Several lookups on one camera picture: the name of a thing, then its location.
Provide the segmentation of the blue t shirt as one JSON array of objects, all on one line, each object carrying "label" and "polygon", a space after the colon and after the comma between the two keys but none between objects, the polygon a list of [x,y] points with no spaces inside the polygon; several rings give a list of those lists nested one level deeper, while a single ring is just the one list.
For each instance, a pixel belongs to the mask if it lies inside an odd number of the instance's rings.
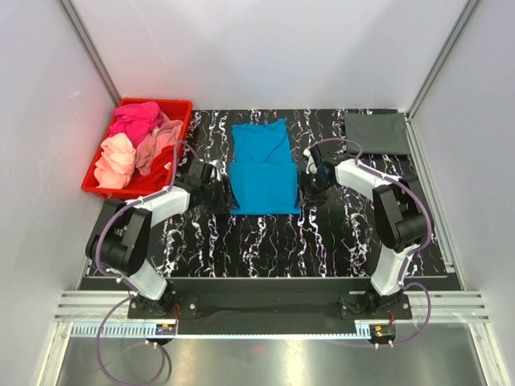
[{"label": "blue t shirt", "polygon": [[230,187],[237,216],[298,215],[298,170],[284,119],[232,127]]}]

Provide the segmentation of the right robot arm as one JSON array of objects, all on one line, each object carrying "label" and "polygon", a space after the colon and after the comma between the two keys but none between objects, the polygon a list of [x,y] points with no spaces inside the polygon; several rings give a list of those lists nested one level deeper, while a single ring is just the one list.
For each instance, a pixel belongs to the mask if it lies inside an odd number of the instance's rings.
[{"label": "right robot arm", "polygon": [[414,176],[400,178],[366,166],[358,155],[338,154],[322,140],[303,151],[306,170],[299,174],[300,199],[320,205],[325,192],[338,185],[350,188],[373,202],[376,232],[381,242],[370,288],[342,308],[354,315],[384,318],[406,289],[406,270],[413,255],[431,241],[433,224],[422,187]]}]

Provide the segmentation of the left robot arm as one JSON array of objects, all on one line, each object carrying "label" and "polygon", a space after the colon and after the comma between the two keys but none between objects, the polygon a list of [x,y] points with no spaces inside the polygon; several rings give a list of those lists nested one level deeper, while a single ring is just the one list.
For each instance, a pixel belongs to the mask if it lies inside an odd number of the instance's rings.
[{"label": "left robot arm", "polygon": [[174,289],[147,259],[150,231],[196,207],[228,211],[229,181],[220,169],[218,160],[194,160],[187,173],[159,191],[137,199],[107,199],[102,205],[85,255],[99,272],[125,282],[134,295],[146,299],[146,309],[156,318],[173,311]]}]

